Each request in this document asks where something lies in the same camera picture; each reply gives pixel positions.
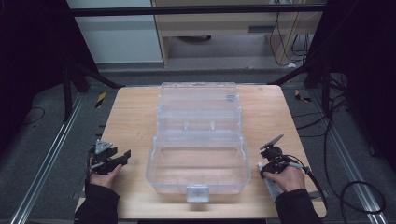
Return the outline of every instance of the sleeve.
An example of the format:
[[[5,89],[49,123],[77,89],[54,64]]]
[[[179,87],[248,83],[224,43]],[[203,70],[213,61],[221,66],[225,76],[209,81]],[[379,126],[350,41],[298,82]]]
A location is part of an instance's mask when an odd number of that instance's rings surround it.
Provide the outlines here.
[[[276,210],[282,224],[303,223],[322,224],[306,189],[297,189],[280,194],[276,200]]]
[[[119,198],[111,189],[90,185],[84,203],[75,213],[75,224],[117,224]]]

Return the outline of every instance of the transparent container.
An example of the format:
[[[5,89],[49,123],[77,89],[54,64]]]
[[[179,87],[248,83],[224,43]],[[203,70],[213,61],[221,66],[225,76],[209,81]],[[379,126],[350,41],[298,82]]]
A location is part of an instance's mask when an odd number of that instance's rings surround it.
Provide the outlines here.
[[[234,83],[163,83],[146,178],[158,193],[237,194],[250,180]]]

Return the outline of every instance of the gray floor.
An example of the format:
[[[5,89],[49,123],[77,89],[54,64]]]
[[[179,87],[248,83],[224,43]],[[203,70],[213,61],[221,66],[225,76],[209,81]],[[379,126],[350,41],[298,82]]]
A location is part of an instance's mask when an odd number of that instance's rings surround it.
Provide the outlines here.
[[[286,75],[290,70],[291,68],[279,66],[275,62],[263,36],[212,36],[209,41],[201,41],[199,38],[174,38],[166,68],[139,67],[117,73],[104,71],[103,75],[125,85],[157,85],[163,81],[266,83]],[[318,106],[314,102],[304,102],[294,96],[294,90],[300,89],[307,97],[316,98],[320,87],[305,92],[302,80],[304,76],[299,76],[282,87],[296,127],[320,118]],[[111,90],[102,83],[92,79],[89,81],[92,86],[88,93],[81,95],[74,91],[74,99],[83,96],[81,108],[55,163],[50,167],[48,178],[35,200],[28,220],[37,223],[71,223],[73,220],[78,195],[83,186],[86,153],[94,141],[100,138],[102,125],[106,124],[117,94],[117,90]],[[97,97],[103,91],[106,92],[104,103],[100,108],[95,108]],[[62,92],[62,86],[56,86],[37,95],[34,107],[38,108],[32,109],[26,118],[28,124],[21,127],[8,146],[9,155],[0,159],[1,223],[8,223],[17,211],[63,124]],[[340,91],[332,91],[332,96],[339,93]],[[339,200],[332,194],[324,174],[323,136],[309,137],[324,133],[325,125],[324,122],[319,122],[299,130],[299,135],[315,176],[320,185],[331,194],[324,222],[344,223]],[[393,196],[396,174],[383,159],[370,156],[369,145],[346,107],[334,113],[333,128],[342,137],[347,152],[364,180],[375,185],[385,195],[387,208],[383,213],[384,217],[388,223],[396,223],[396,214],[393,213],[396,211],[396,200]],[[330,180],[340,193],[350,177],[331,138],[326,146]],[[349,190],[346,198],[357,205],[361,204],[353,191]],[[349,208],[346,208],[346,217],[349,223],[372,223],[367,215]]]

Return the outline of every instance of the wooden table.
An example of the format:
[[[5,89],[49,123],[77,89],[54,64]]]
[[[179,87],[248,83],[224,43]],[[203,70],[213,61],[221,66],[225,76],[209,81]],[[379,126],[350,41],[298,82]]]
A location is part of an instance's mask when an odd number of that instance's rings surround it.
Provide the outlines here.
[[[251,180],[240,194],[211,195],[209,203],[186,203],[185,195],[161,195],[145,178],[152,137],[155,107],[160,87],[129,87],[119,90],[103,141],[119,148],[119,156],[132,150],[132,158],[117,176],[113,189],[120,195],[119,218],[270,218],[277,217],[267,187],[260,178],[257,162],[266,160],[259,148],[280,133],[276,144],[284,154],[308,165],[282,90],[278,86],[238,85],[242,107],[242,132],[246,137]],[[307,177],[308,191],[316,190]],[[323,202],[314,201],[318,214],[326,214]]]

